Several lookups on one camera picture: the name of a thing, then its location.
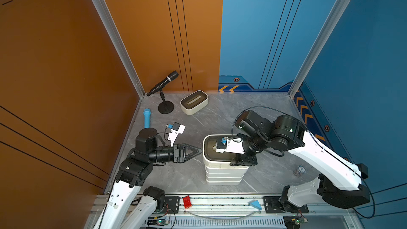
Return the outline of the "cream box brown lid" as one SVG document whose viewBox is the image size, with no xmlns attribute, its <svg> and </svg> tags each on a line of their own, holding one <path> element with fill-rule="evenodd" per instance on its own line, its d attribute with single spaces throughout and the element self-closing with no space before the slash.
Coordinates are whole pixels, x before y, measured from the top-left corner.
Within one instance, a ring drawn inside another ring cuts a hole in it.
<svg viewBox="0 0 407 229">
<path fill-rule="evenodd" d="M 181 110 L 186 115 L 193 115 L 209 103 L 209 96 L 201 90 L 195 91 L 180 101 Z"/>
<path fill-rule="evenodd" d="M 235 165 L 230 166 L 230 163 L 235 158 L 236 153 L 229 152 L 216 152 L 216 141 L 218 138 L 232 137 L 226 134 L 212 134 L 203 139 L 202 143 L 202 155 L 204 164 L 209 168 L 216 169 L 248 169 L 249 166 Z"/>
</svg>

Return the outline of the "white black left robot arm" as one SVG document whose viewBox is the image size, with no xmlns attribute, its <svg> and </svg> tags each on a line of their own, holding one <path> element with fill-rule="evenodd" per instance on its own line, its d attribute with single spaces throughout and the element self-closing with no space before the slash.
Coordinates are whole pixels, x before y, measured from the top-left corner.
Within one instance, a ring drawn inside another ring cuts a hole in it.
<svg viewBox="0 0 407 229">
<path fill-rule="evenodd" d="M 155 164 L 185 163 L 202 153 L 202 149 L 181 143 L 159 146 L 160 136 L 154 128 L 144 128 L 114 179 L 110 197 L 98 218 L 96 229 L 139 229 L 148 218 L 164 206 L 165 192 L 157 187 L 148 187 L 130 215 L 127 214 L 135 197 Z"/>
</svg>

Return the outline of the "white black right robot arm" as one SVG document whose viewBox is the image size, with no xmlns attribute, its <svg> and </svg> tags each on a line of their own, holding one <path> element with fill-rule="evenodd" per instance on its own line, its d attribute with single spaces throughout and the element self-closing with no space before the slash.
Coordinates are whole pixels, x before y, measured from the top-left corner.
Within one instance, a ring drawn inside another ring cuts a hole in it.
<svg viewBox="0 0 407 229">
<path fill-rule="evenodd" d="M 282 114 L 269 121 L 254 112 L 245 110 L 234 121 L 240 134 L 220 137 L 216 149 L 233 153 L 231 166 L 255 166 L 257 154 L 263 151 L 282 157 L 294 155 L 319 171 L 308 183 L 285 186 L 280 207 L 286 213 L 297 213 L 308 204 L 327 203 L 336 208 L 350 209 L 373 200 L 365 184 L 368 168 L 362 163 L 353 164 L 320 142 L 297 118 Z"/>
</svg>

